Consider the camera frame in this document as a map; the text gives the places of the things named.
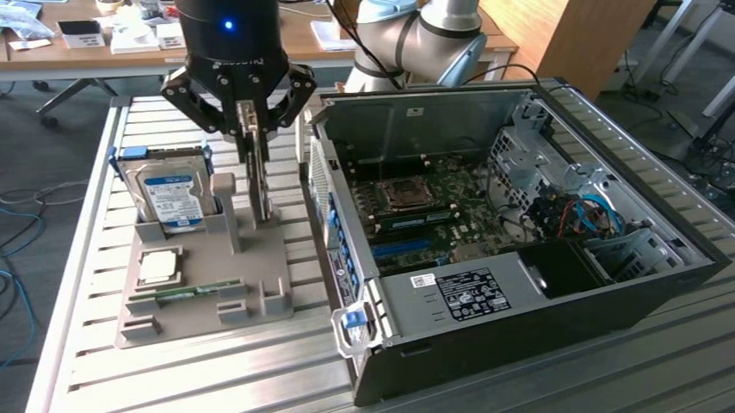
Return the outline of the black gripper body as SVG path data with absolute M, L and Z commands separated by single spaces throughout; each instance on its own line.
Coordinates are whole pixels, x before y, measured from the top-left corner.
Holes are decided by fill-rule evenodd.
M 199 83 L 220 100 L 262 101 L 288 70 L 276 1 L 176 1 L 186 66 L 175 91 Z

